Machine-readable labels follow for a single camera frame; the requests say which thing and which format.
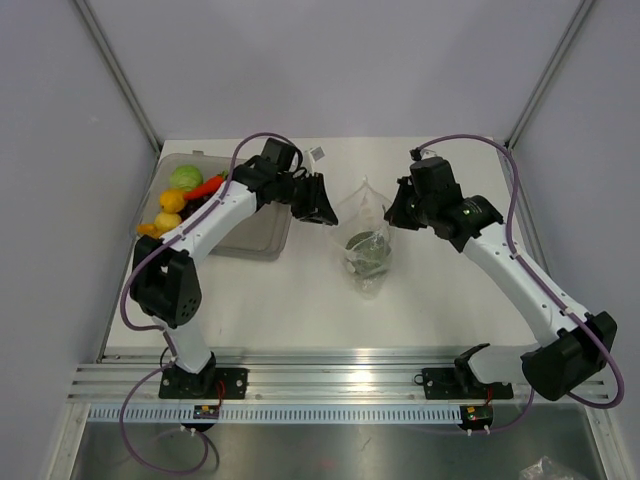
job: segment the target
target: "white wall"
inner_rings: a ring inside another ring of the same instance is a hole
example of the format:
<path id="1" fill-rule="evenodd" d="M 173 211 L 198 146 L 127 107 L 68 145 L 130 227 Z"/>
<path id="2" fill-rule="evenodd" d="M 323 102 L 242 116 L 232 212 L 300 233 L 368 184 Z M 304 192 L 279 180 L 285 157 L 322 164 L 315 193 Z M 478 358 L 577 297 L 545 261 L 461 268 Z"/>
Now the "white wall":
<path id="1" fill-rule="evenodd" d="M 91 0 L 158 134 L 506 136 L 579 0 Z"/>
<path id="2" fill-rule="evenodd" d="M 628 393 L 616 413 L 637 462 L 639 89 L 640 3 L 599 2 L 516 150 L 553 274 L 618 321 Z"/>
<path id="3" fill-rule="evenodd" d="M 71 2 L 0 2 L 0 465 L 32 479 L 93 360 L 154 159 Z"/>

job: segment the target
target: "plastic bag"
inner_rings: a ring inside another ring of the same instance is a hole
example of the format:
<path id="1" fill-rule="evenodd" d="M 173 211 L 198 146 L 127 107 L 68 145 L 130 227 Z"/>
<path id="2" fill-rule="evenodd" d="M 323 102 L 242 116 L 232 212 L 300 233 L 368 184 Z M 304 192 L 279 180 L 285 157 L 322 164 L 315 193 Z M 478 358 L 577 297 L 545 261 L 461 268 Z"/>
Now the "plastic bag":
<path id="1" fill-rule="evenodd" d="M 560 465 L 549 457 L 542 457 L 537 463 L 520 472 L 519 480 L 588 480 L 587 477 Z"/>
<path id="2" fill-rule="evenodd" d="M 391 267 L 394 228 L 384 214 L 391 200 L 376 192 L 365 177 L 362 186 L 334 209 L 336 227 L 326 227 L 345 278 L 363 296 L 375 296 Z"/>

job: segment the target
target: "plastic container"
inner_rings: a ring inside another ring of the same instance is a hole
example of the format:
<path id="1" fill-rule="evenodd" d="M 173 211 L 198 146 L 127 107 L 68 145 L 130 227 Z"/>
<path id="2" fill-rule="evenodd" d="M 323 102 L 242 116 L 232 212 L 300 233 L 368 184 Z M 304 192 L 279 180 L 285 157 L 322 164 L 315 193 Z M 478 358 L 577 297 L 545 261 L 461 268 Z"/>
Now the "plastic container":
<path id="1" fill-rule="evenodd" d="M 205 180 L 229 170 L 230 158 L 211 157 L 202 153 L 174 153 L 160 159 L 156 174 L 143 201 L 137 224 L 153 223 L 161 211 L 158 199 L 169 188 L 169 177 L 180 165 L 194 165 Z M 225 257 L 272 261 L 284 249 L 291 223 L 291 210 L 287 205 L 272 203 L 239 223 L 211 251 Z"/>
<path id="2" fill-rule="evenodd" d="M 343 276 L 365 298 L 377 295 L 391 268 L 394 228 L 384 219 L 390 206 L 391 200 L 365 177 L 358 190 L 336 205 L 340 223 L 325 227 Z"/>

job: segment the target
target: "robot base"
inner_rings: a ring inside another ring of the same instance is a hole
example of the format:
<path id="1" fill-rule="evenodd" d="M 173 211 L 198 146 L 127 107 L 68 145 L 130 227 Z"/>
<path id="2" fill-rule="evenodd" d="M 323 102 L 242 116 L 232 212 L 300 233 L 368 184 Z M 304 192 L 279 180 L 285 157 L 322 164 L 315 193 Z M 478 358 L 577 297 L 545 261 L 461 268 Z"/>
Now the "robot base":
<path id="1" fill-rule="evenodd" d="M 224 385 L 224 400 L 243 400 L 247 393 L 249 370 L 246 368 L 216 367 L 216 360 L 211 360 L 200 373 L 188 373 L 174 365 L 162 372 L 160 392 L 162 399 L 172 400 L 217 400 L 216 385 Z"/>
<path id="2" fill-rule="evenodd" d="M 427 400 L 486 400 L 489 398 L 489 388 L 493 400 L 513 398 L 511 384 L 461 385 L 456 379 L 454 367 L 423 368 L 421 385 Z"/>

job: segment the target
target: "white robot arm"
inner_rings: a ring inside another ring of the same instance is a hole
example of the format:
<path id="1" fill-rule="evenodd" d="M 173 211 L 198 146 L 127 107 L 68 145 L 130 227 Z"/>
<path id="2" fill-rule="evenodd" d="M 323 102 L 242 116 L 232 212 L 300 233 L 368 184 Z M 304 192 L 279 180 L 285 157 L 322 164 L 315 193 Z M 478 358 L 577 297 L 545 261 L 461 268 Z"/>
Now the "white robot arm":
<path id="1" fill-rule="evenodd" d="M 385 218 L 399 228 L 433 227 L 438 237 L 491 277 L 522 314 L 538 343 L 478 345 L 455 360 L 448 380 L 460 386 L 467 398 L 482 398 L 491 384 L 528 382 L 546 399 L 557 400 L 602 370 L 606 365 L 602 352 L 569 315 L 581 320 L 609 351 L 616 322 L 606 312 L 591 315 L 522 249 L 514 255 L 500 213 L 484 197 L 464 198 L 449 162 L 440 157 L 422 159 L 418 153 L 410 173 L 398 180 L 398 193 Z M 524 268 L 523 259 L 537 280 Z M 552 295 L 562 298 L 564 311 Z"/>
<path id="2" fill-rule="evenodd" d="M 298 165 L 292 171 L 296 156 Z M 175 365 L 163 374 L 171 378 L 162 382 L 179 385 L 172 387 L 171 395 L 175 396 L 171 398 L 204 398 L 212 392 L 215 355 L 197 322 L 192 321 L 202 300 L 196 266 L 227 233 L 271 202 L 290 205 L 292 215 L 303 222 L 338 223 L 323 176 L 309 174 L 301 164 L 302 153 L 297 148 L 269 138 L 260 155 L 236 166 L 228 183 L 220 188 L 221 193 L 179 227 L 160 239 L 143 236 L 136 243 L 134 269 L 163 248 L 134 278 L 130 295 L 161 327 L 176 356 Z"/>

